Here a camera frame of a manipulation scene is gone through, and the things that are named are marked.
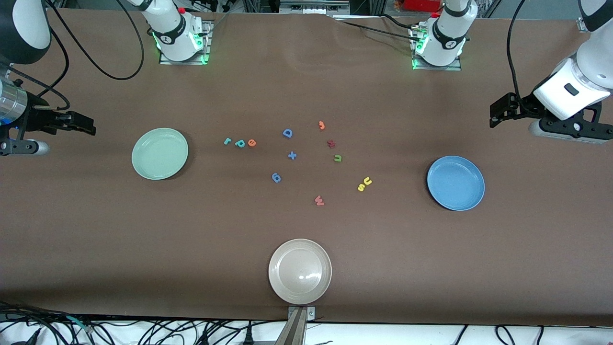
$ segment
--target white floor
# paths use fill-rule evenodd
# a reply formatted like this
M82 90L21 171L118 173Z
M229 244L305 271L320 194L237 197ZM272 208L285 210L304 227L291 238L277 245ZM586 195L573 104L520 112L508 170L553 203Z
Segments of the white floor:
M181 322L169 325L169 328L177 328ZM247 323L236 321L229 324L231 327L244 327ZM8 323L0 323L0 329ZM283 328L283 322L258 325L253 328L253 338L255 341L274 341ZM198 327L202 334L204 324ZM151 323L139 323L128 327L114 327L105 325L111 333L116 345L137 345L141 336L151 327ZM451 345L462 329L461 325L373 325L373 324L309 324L306 331L306 345L321 345L331 342L332 345L384 345L384 344L410 344L410 345ZM0 333L0 345L10 345L17 341L26 341L38 329L38 326L26 326L18 324ZM69 336L67 328L63 325L56 325L56 328L67 337L68 342L72 337ZM516 345L535 345L539 333L538 327L508 327ZM220 330L209 340L210 345L223 336L228 335L231 330ZM160 331L147 344L155 344L162 339L167 331ZM186 330L181 333L185 338L185 344L191 345L196 339L194 329ZM501 332L503 339L511 343L506 334ZM79 344L91 344L84 332L77 336ZM225 345L227 340L224 338L219 341L220 345ZM234 338L229 344L242 344L245 339L245 331ZM93 340L98 345L105 344L100 338L93 334ZM541 340L541 345L607 345L613 341L613 329L611 328L579 328L579 327L546 327ZM494 326L470 326L464 333L461 345L504 345L496 337ZM43 328L39 335L36 345L56 345L53 334ZM165 340L162 345L183 345L183 340L173 337Z

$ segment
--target blue plate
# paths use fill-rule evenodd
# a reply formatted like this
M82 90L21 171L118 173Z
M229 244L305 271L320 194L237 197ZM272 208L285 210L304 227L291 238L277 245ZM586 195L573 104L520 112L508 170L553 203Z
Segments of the blue plate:
M453 211L467 211L477 206L485 194L485 181L476 165L458 156L439 158L428 171L432 197Z

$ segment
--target plate rim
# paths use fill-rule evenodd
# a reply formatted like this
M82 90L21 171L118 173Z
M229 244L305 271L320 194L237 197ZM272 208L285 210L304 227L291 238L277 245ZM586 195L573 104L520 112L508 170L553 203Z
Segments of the plate rim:
M280 258L280 260L277 260L277 261L273 262L273 260L275 259L275 256L277 254L280 255L280 250L284 246L288 246L288 245L293 244L295 242L307 243L307 244L310 244L312 246L314 245L315 248L319 249L321 251L321 253L323 253L324 259L325 259L324 262L322 262L322 269L328 269L328 271L329 271L329 274L328 274L329 278L326 279L325 284L322 285L322 288L323 288L322 292L319 293L318 296L315 299L313 299L313 300L311 300L311 298L309 298L308 301L296 301L296 300L288 301L287 299L285 299L284 297L281 296L280 292L277 291L277 289L273 285L273 274L272 273L274 271L274 267L277 265L278 262L280 262L280 260L283 259L283 257L285 257L285 255L282 256ZM330 283L332 282L332 261L330 259L330 255L328 255L328 252L326 252L326 250L319 243L317 243L317 242L315 242L315 241L313 241L311 239L307 239L307 238L294 238L294 239L290 239L290 240L282 243L281 245L279 245L275 249L275 251L273 252L272 256L270 257L270 261L268 263L268 282L269 282L271 288L273 289L273 291L275 292L275 294L279 298L281 298L283 301L285 301L285 302L296 304L296 305L305 305L305 304L309 304L309 303L315 302L316 300L320 299L326 293L326 291L330 287ZM278 279L278 282L279 282L280 285L283 285L283 283L281 282L281 279Z
M181 165L178 167L178 169L176 171L174 171L172 174L169 174L168 176L164 176L164 177L149 177L149 176L145 176L143 175L137 168L136 168L136 164L134 164L134 157L136 155L136 151L137 151L137 147L140 145L140 147L142 147L142 140L144 137L150 135L151 133L154 133L156 131L170 131L173 134L176 134L181 141L185 144L185 157L183 158L183 161L181 162ZM175 130L174 128L168 128L168 127L160 127L160 128L154 128L148 132L146 132L145 134L143 134L134 144L133 148L132 148L132 167L134 168L134 171L136 171L136 173L138 175L140 175L142 178L144 179L148 179L148 180L164 180L164 179L168 179L174 175L176 175L179 171L181 171L181 169L183 169L183 167L185 166L185 163L187 162L189 157L189 144L187 139L185 138L185 136L183 134L181 134L181 132Z
M432 169L437 165L440 165L440 161L441 160L448 160L450 158L459 158L460 160L462 160L464 162L468 162L469 164L473 165L475 169L477 169L477 172L479 173L479 180L481 181L481 186L482 186L482 192L481 195L479 195L479 199L477 200L477 202L474 203L474 205L468 207L468 208L454 208L454 207L450 207L448 204L443 203L441 200L439 200L433 193L432 193L432 181L430 176L432 175ZM483 200L483 197L485 196L485 177L483 177L483 173L481 172L481 170L479 169L479 167L474 164L471 160L464 158L462 156L457 156L457 155L448 155L448 156L443 156L440 157L439 159L435 160L431 165L430 168L428 169L428 175L427 175L427 184L428 184L428 191L430 192L430 195L432 196L432 198L434 198L434 200L436 200L436 202L441 205L442 207L445 207L446 209L450 209L452 211L469 211L475 207L477 207L477 205L479 205L481 203L481 201Z

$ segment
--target light green plate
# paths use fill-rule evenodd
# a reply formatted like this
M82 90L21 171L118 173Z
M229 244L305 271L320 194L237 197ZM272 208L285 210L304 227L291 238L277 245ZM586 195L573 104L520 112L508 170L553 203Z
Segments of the light green plate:
M169 178L181 170L187 159L187 140L171 128L158 128L145 133L132 150L134 170L149 180Z

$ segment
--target brown table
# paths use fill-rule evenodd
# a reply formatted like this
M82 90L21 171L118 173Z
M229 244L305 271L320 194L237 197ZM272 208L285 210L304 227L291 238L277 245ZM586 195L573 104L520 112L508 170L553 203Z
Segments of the brown table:
M124 14L62 13L107 70L137 66ZM323 320L613 321L611 145L536 138L529 120L488 127L490 104L512 90L508 20L477 20L463 71L433 72L411 70L402 39L322 15L229 15L208 66L160 66L143 35L142 72L117 82L50 17L70 53L58 89L98 134L29 134L52 153L0 160L2 299L74 313L279 319L287 304L269 286L268 261L281 243L309 238L333 264L315 302ZM572 21L518 21L523 93L587 37ZM54 44L23 69L51 82L62 67ZM612 100L604 105L613 122ZM132 147L163 126L188 138L189 160L169 180L145 180ZM224 146L226 137L257 146ZM483 172L477 208L432 200L425 175L445 155ZM360 193L366 176L374 182Z

